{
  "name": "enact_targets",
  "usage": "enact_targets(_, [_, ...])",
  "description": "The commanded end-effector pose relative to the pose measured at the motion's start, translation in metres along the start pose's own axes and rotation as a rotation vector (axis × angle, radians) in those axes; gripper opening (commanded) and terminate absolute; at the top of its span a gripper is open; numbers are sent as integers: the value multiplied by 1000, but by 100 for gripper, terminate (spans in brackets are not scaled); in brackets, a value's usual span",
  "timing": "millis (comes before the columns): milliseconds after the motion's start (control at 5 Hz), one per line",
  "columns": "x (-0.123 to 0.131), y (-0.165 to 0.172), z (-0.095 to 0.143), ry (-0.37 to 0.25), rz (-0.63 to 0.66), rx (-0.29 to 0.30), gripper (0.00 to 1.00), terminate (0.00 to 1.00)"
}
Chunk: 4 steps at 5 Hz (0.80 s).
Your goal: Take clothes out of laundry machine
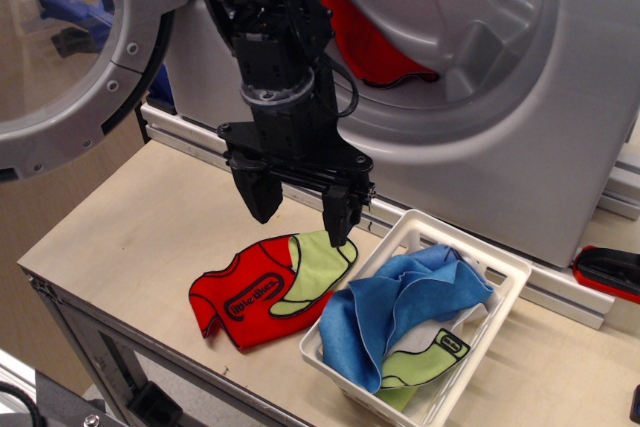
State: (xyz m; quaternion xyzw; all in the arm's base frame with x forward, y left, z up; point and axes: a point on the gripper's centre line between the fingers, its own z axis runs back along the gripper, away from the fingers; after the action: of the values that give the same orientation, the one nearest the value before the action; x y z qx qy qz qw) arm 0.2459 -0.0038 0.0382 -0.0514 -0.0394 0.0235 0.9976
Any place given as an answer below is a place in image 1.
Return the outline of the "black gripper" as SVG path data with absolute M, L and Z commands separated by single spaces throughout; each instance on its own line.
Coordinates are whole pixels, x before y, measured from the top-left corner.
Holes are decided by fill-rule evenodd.
M 243 84 L 252 119 L 226 122 L 233 179 L 252 217 L 267 223 L 283 201 L 281 181 L 322 193 L 323 222 L 332 247 L 346 244 L 374 196 L 372 159 L 338 132 L 332 79 L 306 77 L 291 88 Z

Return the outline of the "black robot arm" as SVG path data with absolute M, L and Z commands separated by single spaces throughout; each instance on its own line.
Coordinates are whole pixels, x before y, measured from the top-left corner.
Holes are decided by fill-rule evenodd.
M 338 106 L 335 93 L 334 79 L 345 69 L 326 54 L 331 11 L 320 0 L 209 1 L 252 115 L 217 128 L 247 208 L 264 223 L 279 208 L 284 185 L 316 191 L 329 241 L 343 245 L 373 196 L 373 163 L 338 131 L 350 109 Z

